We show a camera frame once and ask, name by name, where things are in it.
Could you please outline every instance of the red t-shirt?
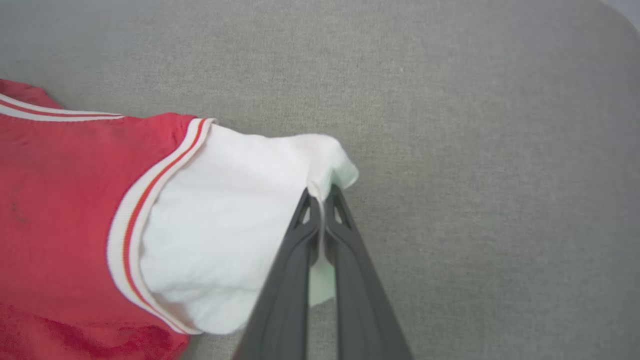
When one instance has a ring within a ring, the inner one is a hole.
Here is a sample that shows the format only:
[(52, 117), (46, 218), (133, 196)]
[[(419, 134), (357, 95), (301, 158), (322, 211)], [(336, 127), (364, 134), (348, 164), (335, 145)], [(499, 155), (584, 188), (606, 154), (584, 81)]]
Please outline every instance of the red t-shirt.
[(212, 119), (63, 110), (0, 80), (0, 359), (176, 359), (198, 331), (138, 268), (148, 213)]

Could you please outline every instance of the gray table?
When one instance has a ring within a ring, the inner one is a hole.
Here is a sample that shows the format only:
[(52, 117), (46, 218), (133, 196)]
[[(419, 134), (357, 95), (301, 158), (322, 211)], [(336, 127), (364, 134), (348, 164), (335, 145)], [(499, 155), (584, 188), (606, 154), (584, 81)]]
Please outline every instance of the gray table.
[[(70, 109), (337, 137), (416, 359), (640, 353), (640, 40), (602, 4), (0, 0), (0, 76)], [(335, 357), (334, 311), (310, 358)]]

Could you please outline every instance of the white and red stripe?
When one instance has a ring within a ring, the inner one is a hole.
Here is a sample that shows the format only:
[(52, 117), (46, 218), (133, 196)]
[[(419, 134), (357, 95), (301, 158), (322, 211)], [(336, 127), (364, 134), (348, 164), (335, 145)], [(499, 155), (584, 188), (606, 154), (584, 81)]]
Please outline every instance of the white and red stripe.
[(3, 94), (0, 94), (0, 113), (34, 121), (87, 121), (124, 117), (121, 114), (114, 113), (45, 108), (18, 101)]
[(180, 146), (154, 165), (129, 189), (111, 223), (107, 262), (118, 289), (134, 304), (164, 320), (174, 331), (200, 334), (163, 309), (144, 283), (138, 260), (140, 242), (151, 207), (167, 180), (203, 144), (214, 119), (193, 119)]

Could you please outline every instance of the white fabric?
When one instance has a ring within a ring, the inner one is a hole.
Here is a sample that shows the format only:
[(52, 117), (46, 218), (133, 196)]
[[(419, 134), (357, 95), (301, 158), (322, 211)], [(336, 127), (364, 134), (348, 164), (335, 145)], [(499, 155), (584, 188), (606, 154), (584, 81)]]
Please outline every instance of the white fabric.
[[(305, 188), (320, 199), (358, 177), (325, 135), (265, 138), (212, 125), (198, 154), (151, 210), (140, 268), (158, 302), (196, 329), (242, 327), (257, 300)], [(310, 272), (310, 304), (334, 294), (333, 269)]]

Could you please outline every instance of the clothing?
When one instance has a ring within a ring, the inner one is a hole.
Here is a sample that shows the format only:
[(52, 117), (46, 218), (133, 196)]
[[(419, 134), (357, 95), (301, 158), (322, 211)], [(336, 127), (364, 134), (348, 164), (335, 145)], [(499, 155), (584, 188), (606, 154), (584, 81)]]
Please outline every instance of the clothing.
[[(151, 211), (140, 259), (147, 286), (192, 327), (214, 334), (237, 330), (303, 190), (325, 199), (332, 182), (346, 188), (357, 176), (329, 136), (265, 138), (214, 126)], [(335, 293), (333, 267), (322, 260), (310, 269), (312, 306)]]
[(327, 136), (212, 122), (68, 111), (0, 81), (0, 356), (176, 359), (245, 323), (302, 190), (358, 173)]

